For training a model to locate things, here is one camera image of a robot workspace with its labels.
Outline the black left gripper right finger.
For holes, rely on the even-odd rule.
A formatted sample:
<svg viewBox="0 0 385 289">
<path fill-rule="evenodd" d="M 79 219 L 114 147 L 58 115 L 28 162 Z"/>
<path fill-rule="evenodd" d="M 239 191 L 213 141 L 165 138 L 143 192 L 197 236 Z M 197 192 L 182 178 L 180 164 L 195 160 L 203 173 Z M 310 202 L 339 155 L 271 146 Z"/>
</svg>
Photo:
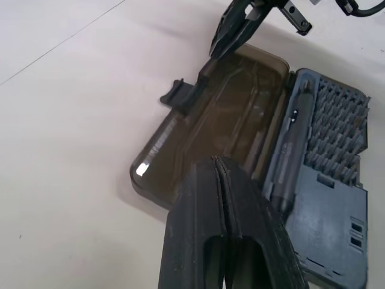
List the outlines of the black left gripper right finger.
<svg viewBox="0 0 385 289">
<path fill-rule="evenodd" d="M 215 157 L 229 233 L 227 289 L 309 289 L 280 216 L 234 161 Z"/>
</svg>

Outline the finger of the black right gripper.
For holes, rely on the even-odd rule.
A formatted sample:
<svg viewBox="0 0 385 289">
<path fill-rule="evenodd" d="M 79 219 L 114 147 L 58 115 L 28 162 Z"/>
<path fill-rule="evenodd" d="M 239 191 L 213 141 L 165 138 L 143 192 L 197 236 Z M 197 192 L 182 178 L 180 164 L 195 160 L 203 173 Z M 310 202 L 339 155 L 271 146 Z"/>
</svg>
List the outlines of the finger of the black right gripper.
<svg viewBox="0 0 385 289">
<path fill-rule="evenodd" d="M 301 36 L 306 36 L 312 29 L 312 24 L 302 15 L 291 0 L 277 0 L 277 8 L 297 30 Z"/>
<path fill-rule="evenodd" d="M 209 55 L 219 60 L 235 52 L 259 28 L 273 9 L 273 0 L 233 0 L 223 13 Z"/>
</svg>

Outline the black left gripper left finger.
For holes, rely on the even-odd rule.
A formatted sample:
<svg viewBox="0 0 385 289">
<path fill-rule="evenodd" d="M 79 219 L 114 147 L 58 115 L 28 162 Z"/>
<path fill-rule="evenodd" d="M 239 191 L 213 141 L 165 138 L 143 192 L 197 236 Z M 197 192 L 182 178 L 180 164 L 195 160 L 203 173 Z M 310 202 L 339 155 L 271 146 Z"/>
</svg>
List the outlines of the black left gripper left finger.
<svg viewBox="0 0 385 289">
<path fill-rule="evenodd" d="M 227 230 L 212 158 L 192 165 L 169 211 L 158 289 L 222 289 Z"/>
</svg>

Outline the blue-grey screwdriver bit case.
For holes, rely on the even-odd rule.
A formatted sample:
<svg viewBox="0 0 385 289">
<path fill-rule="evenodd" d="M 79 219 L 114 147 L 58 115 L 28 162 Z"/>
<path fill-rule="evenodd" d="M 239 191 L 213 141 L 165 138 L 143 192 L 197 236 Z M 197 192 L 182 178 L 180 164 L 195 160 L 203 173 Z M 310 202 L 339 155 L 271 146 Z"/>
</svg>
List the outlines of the blue-grey screwdriver bit case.
<svg viewBox="0 0 385 289">
<path fill-rule="evenodd" d="M 313 114 L 292 211 L 271 205 L 274 172 L 296 95 L 314 85 Z M 308 284 L 366 289 L 368 193 L 360 154 L 368 147 L 370 98 L 310 69 L 244 45 L 208 61 L 194 85 L 175 80 L 160 98 L 170 113 L 131 165 L 135 191 L 172 209 L 193 164 L 225 157 L 238 164 L 280 216 Z"/>
</svg>

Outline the dark grey precision screwdriver pen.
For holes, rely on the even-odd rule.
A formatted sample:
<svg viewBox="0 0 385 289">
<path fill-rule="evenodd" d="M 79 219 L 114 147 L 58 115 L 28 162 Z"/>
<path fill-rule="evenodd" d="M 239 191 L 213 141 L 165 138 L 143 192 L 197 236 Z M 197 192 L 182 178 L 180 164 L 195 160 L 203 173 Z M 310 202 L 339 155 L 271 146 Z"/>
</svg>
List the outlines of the dark grey precision screwdriver pen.
<svg viewBox="0 0 385 289">
<path fill-rule="evenodd" d="M 305 80 L 296 95 L 289 126 L 280 148 L 279 160 L 274 172 L 273 189 L 269 197 L 271 205 L 287 221 L 295 200 L 295 188 L 305 154 L 308 129 L 314 105 L 314 85 Z"/>
</svg>

